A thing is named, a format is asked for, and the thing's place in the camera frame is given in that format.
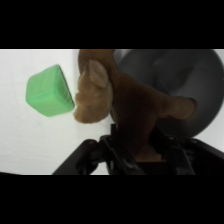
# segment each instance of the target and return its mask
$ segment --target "white background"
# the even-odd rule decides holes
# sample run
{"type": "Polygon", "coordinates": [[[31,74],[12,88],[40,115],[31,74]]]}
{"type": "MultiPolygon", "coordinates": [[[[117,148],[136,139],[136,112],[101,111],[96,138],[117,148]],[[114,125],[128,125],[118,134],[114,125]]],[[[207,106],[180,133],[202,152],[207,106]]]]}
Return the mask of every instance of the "white background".
{"type": "MultiPolygon", "coordinates": [[[[116,52],[120,60],[128,52],[116,52]]],[[[74,50],[0,49],[0,172],[49,175],[86,139],[99,140],[110,133],[110,117],[83,125],[73,112],[47,118],[26,104],[26,85],[30,76],[59,64],[72,96],[79,77],[74,50]]],[[[224,62],[224,49],[216,49],[224,62]]],[[[224,151],[224,109],[215,121],[196,138],[224,151]]],[[[95,174],[105,174],[102,165],[95,174]]]]}

